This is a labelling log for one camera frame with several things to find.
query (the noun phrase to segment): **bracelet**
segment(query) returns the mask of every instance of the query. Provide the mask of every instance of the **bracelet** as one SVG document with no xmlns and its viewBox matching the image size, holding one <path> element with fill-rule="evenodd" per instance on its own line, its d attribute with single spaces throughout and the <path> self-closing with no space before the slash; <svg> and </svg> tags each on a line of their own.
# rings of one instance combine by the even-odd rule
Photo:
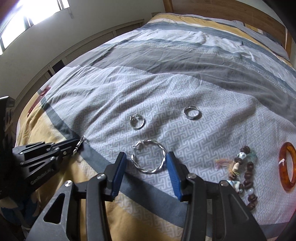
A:
<svg viewBox="0 0 296 241">
<path fill-rule="evenodd" d="M 254 183 L 252 181 L 253 178 L 253 170 L 254 170 L 254 163 L 252 161 L 247 162 L 247 170 L 244 174 L 244 182 L 243 184 L 237 180 L 237 177 L 240 175 L 238 172 L 240 166 L 243 165 L 247 156 L 255 156 L 257 157 L 254 153 L 251 152 L 250 148 L 248 146 L 244 146 L 240 149 L 240 153 L 237 155 L 237 157 L 232 160 L 228 159 L 220 159 L 216 160 L 216 164 L 222 167 L 228 167 L 228 172 L 229 172 L 229 180 L 227 182 L 235 189 L 235 191 L 238 194 L 243 193 L 244 190 L 246 190 L 248 194 L 248 209 L 252 211 L 256 207 L 256 201 L 258 197 L 254 194 Z"/>
<path fill-rule="evenodd" d="M 162 169 L 164 163 L 165 163 L 165 156 L 166 156 L 166 150 L 165 148 L 163 147 L 163 145 L 161 145 L 158 141 L 156 140 L 151 140 L 151 139 L 146 139 L 146 140 L 141 140 L 141 141 L 138 141 L 135 145 L 132 145 L 131 148 L 133 149 L 137 149 L 139 146 L 142 146 L 143 144 L 152 144 L 152 145 L 156 145 L 158 146 L 161 151 L 162 151 L 162 154 L 163 154 L 163 159 L 161 161 L 161 164 L 159 165 L 159 167 L 153 169 L 153 170 L 146 170 L 146 169 L 143 169 L 142 167 L 139 166 L 139 164 L 137 163 L 136 161 L 136 156 L 133 152 L 133 154 L 131 155 L 131 160 L 134 164 L 134 166 L 142 173 L 145 173 L 145 174 L 155 174 L 157 173 L 159 170 Z"/>
<path fill-rule="evenodd" d="M 292 181 L 290 181 L 288 175 L 287 151 L 290 153 L 293 160 Z M 296 150 L 290 142 L 284 143 L 279 151 L 279 176 L 281 179 L 281 185 L 285 191 L 290 191 L 296 184 Z"/>
</svg>

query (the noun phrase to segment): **small silver hoop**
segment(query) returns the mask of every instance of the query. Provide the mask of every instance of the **small silver hoop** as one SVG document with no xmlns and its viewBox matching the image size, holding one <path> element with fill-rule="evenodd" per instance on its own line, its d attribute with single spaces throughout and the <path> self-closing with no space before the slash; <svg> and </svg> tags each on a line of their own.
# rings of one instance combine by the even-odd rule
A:
<svg viewBox="0 0 296 241">
<path fill-rule="evenodd" d="M 151 139 L 146 139 L 146 140 L 138 141 L 135 145 L 132 145 L 131 148 L 136 149 L 140 144 L 153 144 L 153 145 L 157 145 L 162 150 L 163 159 L 162 159 L 161 164 L 160 164 L 159 167 L 157 167 L 157 168 L 155 168 L 153 170 L 145 170 L 142 167 L 140 167 L 139 164 L 136 162 L 136 156 L 133 153 L 131 155 L 131 160 L 132 160 L 133 164 L 142 173 L 145 173 L 145 174 L 155 174 L 155 173 L 157 173 L 163 167 L 163 165 L 165 163 L 165 156 L 166 156 L 166 150 L 165 150 L 165 148 L 158 141 L 151 140 Z"/>
<path fill-rule="evenodd" d="M 189 112 L 190 110 L 196 110 L 196 111 L 197 111 L 197 115 L 195 115 L 195 116 L 189 116 L 189 115 L 188 115 L 188 112 Z M 195 106 L 188 106 L 188 107 L 186 107 L 186 108 L 184 109 L 183 112 L 184 112 L 185 117 L 186 117 L 187 119 L 189 119 L 189 120 L 194 120 L 194 119 L 200 118 L 200 116 L 201 116 L 201 112 L 200 112 L 200 110 L 199 110 L 197 107 L 195 107 Z"/>
<path fill-rule="evenodd" d="M 133 121 L 138 120 L 137 117 L 142 119 L 142 124 L 139 127 L 135 127 L 133 125 Z M 132 128 L 134 128 L 135 130 L 139 130 L 139 129 L 143 128 L 143 126 L 145 125 L 145 122 L 146 122 L 145 118 L 143 116 L 141 116 L 140 114 L 136 113 L 136 114 L 130 116 L 130 124 L 131 124 Z"/>
</svg>

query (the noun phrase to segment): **beaded bracelet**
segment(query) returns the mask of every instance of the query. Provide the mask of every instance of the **beaded bracelet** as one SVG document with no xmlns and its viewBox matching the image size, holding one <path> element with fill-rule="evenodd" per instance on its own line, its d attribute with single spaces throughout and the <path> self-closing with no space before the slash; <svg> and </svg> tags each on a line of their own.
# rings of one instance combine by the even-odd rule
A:
<svg viewBox="0 0 296 241">
<path fill-rule="evenodd" d="M 228 166 L 229 172 L 229 184 L 235 189 L 238 194 L 243 193 L 246 190 L 248 194 L 248 209 L 251 211 L 256 207 L 255 202 L 257 201 L 258 197 L 254 194 L 254 183 L 252 181 L 253 178 L 253 170 L 254 170 L 254 163 L 249 161 L 247 162 L 247 171 L 244 174 L 244 182 L 241 184 L 237 181 L 237 176 L 239 176 L 238 169 L 240 166 L 243 165 L 245 158 L 248 154 L 251 153 L 251 150 L 248 146 L 244 146 L 240 149 L 240 153 L 234 159 L 234 161 L 227 160 L 227 159 L 220 159 L 217 160 L 216 163 L 220 166 L 226 167 Z"/>
</svg>

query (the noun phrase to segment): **bed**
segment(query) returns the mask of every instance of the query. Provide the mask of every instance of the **bed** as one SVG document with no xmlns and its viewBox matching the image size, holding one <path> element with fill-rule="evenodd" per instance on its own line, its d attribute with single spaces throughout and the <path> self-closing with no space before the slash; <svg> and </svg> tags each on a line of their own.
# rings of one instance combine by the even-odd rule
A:
<svg viewBox="0 0 296 241">
<path fill-rule="evenodd" d="M 199 107 L 199 120 L 184 118 L 189 105 Z M 146 119 L 141 130 L 129 124 L 135 113 Z M 253 215 L 274 240 L 296 208 L 296 192 L 284 191 L 278 171 L 281 145 L 296 143 L 295 113 L 296 71 L 280 44 L 237 21 L 159 14 L 56 73 L 23 110 L 16 145 L 86 136 L 80 154 L 37 191 L 42 207 L 66 180 L 88 180 L 120 151 L 130 159 L 141 139 L 156 139 L 190 172 L 215 183 L 227 178 L 215 160 L 248 145 L 258 156 Z M 144 149 L 139 163 L 156 167 L 160 155 Z M 180 240 L 186 206 L 166 169 L 146 175 L 129 161 L 118 197 L 106 203 L 112 239 Z M 82 240 L 84 223 L 82 211 Z M 207 239 L 210 230 L 208 223 Z"/>
</svg>

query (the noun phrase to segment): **ring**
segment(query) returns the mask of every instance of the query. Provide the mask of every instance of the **ring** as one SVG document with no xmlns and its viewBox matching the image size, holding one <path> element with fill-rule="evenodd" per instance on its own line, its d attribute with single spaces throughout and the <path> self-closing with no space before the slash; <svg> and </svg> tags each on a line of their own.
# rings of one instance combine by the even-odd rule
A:
<svg viewBox="0 0 296 241">
<path fill-rule="evenodd" d="M 140 167 L 139 164 L 136 162 L 136 156 L 133 153 L 131 155 L 131 160 L 132 160 L 133 164 L 142 173 L 145 173 L 145 174 L 155 174 L 155 173 L 157 173 L 163 167 L 163 165 L 165 163 L 165 156 L 166 156 L 165 148 L 158 141 L 151 140 L 151 139 L 138 141 L 135 145 L 132 145 L 131 148 L 136 149 L 140 144 L 153 144 L 153 145 L 157 145 L 162 150 L 163 159 L 162 159 L 161 164 L 160 164 L 159 167 L 157 167 L 157 168 L 155 168 L 153 170 L 145 170 L 142 167 Z"/>
<path fill-rule="evenodd" d="M 287 151 L 290 153 L 293 160 L 292 181 L 290 181 L 288 176 Z M 296 150 L 290 142 L 284 143 L 279 151 L 279 176 L 281 185 L 286 191 L 290 191 L 296 184 Z"/>
<path fill-rule="evenodd" d="M 138 120 L 137 117 L 142 119 L 142 124 L 139 127 L 135 127 L 133 125 L 133 122 Z M 145 125 L 145 118 L 143 116 L 141 116 L 140 114 L 136 113 L 136 114 L 130 116 L 130 124 L 131 124 L 132 128 L 134 128 L 135 130 L 139 130 Z"/>
<path fill-rule="evenodd" d="M 188 115 L 188 112 L 189 112 L 190 110 L 196 110 L 196 111 L 197 111 L 197 115 L 195 115 L 195 116 L 189 116 L 189 115 Z M 188 107 L 186 107 L 186 108 L 184 109 L 183 112 L 184 112 L 185 117 L 186 117 L 187 119 L 189 119 L 189 120 L 197 119 L 197 118 L 200 117 L 200 114 L 201 114 L 200 110 L 199 110 L 197 107 L 195 107 L 195 106 L 188 106 Z"/>
</svg>

